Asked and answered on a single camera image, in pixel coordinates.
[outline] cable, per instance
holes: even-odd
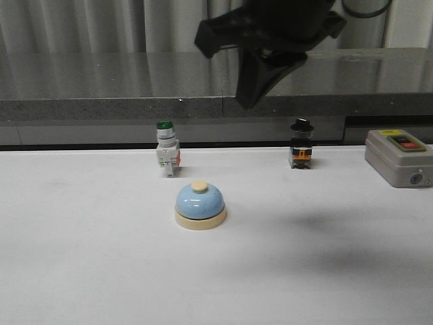
[[[346,2],[344,0],[341,0],[343,10],[348,15],[355,17],[355,18],[362,18],[362,19],[373,18],[373,17],[379,16],[380,14],[383,14],[391,6],[391,3],[392,3],[392,0],[388,0],[387,4],[385,4],[385,6],[380,8],[379,10],[376,10],[375,12],[363,13],[363,12],[356,12],[355,10],[349,8],[349,6],[347,6]]]

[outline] cream bell base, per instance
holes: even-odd
[[[207,230],[215,228],[216,226],[222,224],[226,216],[227,209],[225,207],[218,215],[205,220],[188,219],[175,211],[176,222],[182,227],[190,230]]]

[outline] yellow label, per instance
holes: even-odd
[[[383,131],[380,131],[380,133],[383,135],[401,134],[401,132],[399,130],[383,130]]]

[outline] red button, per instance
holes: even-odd
[[[400,145],[406,149],[418,149],[418,148],[420,148],[420,146],[418,146],[417,144],[414,144],[413,142],[403,142]]]

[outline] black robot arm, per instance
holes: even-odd
[[[236,98],[253,107],[287,74],[302,66],[326,37],[336,38],[346,20],[330,11],[335,0],[245,0],[222,16],[203,20],[195,44],[211,58],[240,48]]]

